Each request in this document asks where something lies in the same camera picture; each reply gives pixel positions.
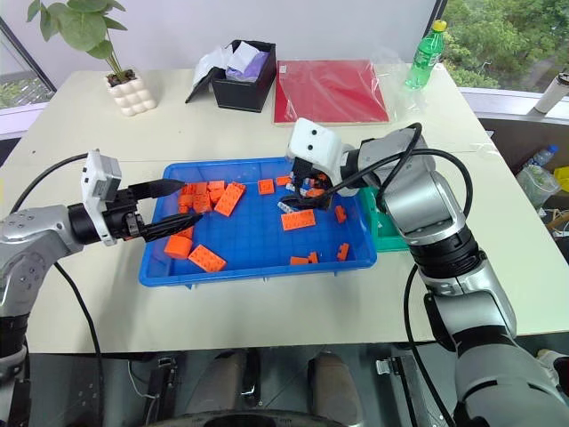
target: orange brick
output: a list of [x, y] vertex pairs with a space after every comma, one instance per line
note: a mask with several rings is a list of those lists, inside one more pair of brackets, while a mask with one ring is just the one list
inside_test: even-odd
[[277, 176], [276, 178], [276, 185], [286, 185], [291, 181], [291, 177], [286, 175], [286, 176]]
[[316, 197], [316, 196], [320, 196], [321, 194], [324, 194], [324, 190], [323, 189], [309, 189], [306, 192], [306, 195], [308, 197]]
[[273, 194], [275, 192], [275, 184], [273, 180], [260, 180], [257, 181], [257, 187], [259, 188], [259, 194]]
[[231, 182], [223, 192], [220, 201], [215, 206], [215, 211], [222, 215], [230, 216], [237, 202], [243, 196], [245, 185], [238, 182]]
[[338, 257], [338, 261], [346, 261], [346, 258], [348, 258], [348, 250], [349, 250], [349, 245], [347, 243], [342, 243], [340, 245], [340, 249], [338, 250], [338, 254], [336, 255]]
[[181, 189], [181, 194], [196, 194], [196, 184], [186, 184]]
[[194, 210], [198, 214], [203, 214], [204, 212], [210, 212], [212, 210], [212, 202], [208, 193], [194, 195]]
[[291, 265], [302, 265], [308, 263], [309, 263], [308, 258], [302, 258], [300, 256], [291, 256]]
[[203, 245], [198, 245], [189, 255], [188, 259], [208, 273], [221, 271], [227, 262]]
[[314, 217], [314, 211], [312, 209], [292, 213], [283, 213], [281, 215], [281, 222], [283, 223], [284, 231], [317, 225], [317, 220]]
[[340, 224], [344, 223], [348, 219], [346, 216], [346, 209], [344, 209], [343, 206], [337, 205], [334, 211], [336, 212], [336, 220], [338, 220]]
[[176, 233], [174, 236], [180, 236], [182, 238], [189, 238], [190, 240], [194, 237], [194, 226]]
[[212, 200], [212, 203], [217, 203], [220, 201], [221, 196], [223, 196], [223, 193], [225, 192], [224, 189], [214, 189], [212, 191], [210, 191], [210, 200]]
[[309, 255], [309, 261], [312, 264], [318, 264], [318, 254], [316, 252], [311, 252]]
[[185, 260], [188, 258], [191, 247], [192, 241], [189, 238], [173, 235], [168, 238], [164, 253], [176, 260]]
[[210, 191], [225, 189], [225, 181], [209, 181], [207, 183], [207, 189]]
[[181, 194], [178, 197], [178, 205], [192, 207], [194, 201], [193, 194]]
[[207, 182], [196, 182], [196, 193], [195, 194], [205, 194], [207, 193]]

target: blue plastic tray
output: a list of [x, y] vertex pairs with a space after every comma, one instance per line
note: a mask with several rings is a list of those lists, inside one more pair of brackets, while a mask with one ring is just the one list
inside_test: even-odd
[[[317, 225], [283, 231], [279, 198], [290, 191], [278, 187], [275, 194], [261, 196], [257, 181], [287, 175], [291, 163], [284, 157], [225, 160], [219, 162], [179, 163], [169, 165], [164, 177], [185, 182], [237, 181], [247, 190], [229, 218], [206, 213], [194, 228], [194, 246], [204, 245], [227, 261], [225, 270], [206, 273], [193, 262], [174, 260], [164, 254], [167, 238], [146, 245], [139, 281], [145, 286], [176, 286], [209, 280], [268, 278], [286, 274], [341, 271], [371, 267], [377, 260], [372, 237], [364, 221], [358, 197], [335, 196], [333, 205], [344, 206], [348, 219], [339, 224], [333, 207], [315, 209]], [[153, 222], [178, 212], [178, 193], [156, 202]], [[342, 243], [349, 243], [348, 259], [338, 262], [336, 254]], [[319, 263], [289, 265], [291, 256], [318, 253]]]

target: red folder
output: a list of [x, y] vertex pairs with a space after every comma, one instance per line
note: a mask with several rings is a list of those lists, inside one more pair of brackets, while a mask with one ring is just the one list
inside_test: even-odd
[[387, 122], [373, 64], [368, 60], [280, 60], [275, 123], [299, 117], [324, 124]]

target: yellow object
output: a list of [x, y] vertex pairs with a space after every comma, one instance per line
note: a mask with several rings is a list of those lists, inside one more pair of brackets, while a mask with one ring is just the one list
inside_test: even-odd
[[435, 31], [443, 32], [446, 30], [446, 21], [445, 20], [436, 20], [433, 22], [433, 29]]
[[553, 172], [553, 176], [564, 191], [569, 191], [569, 166], [558, 167]]

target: clear plastic container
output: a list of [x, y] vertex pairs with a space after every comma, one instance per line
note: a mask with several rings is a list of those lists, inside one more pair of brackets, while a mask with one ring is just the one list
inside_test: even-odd
[[541, 166], [526, 166], [516, 178], [536, 210], [540, 209], [550, 196], [561, 190], [555, 177]]

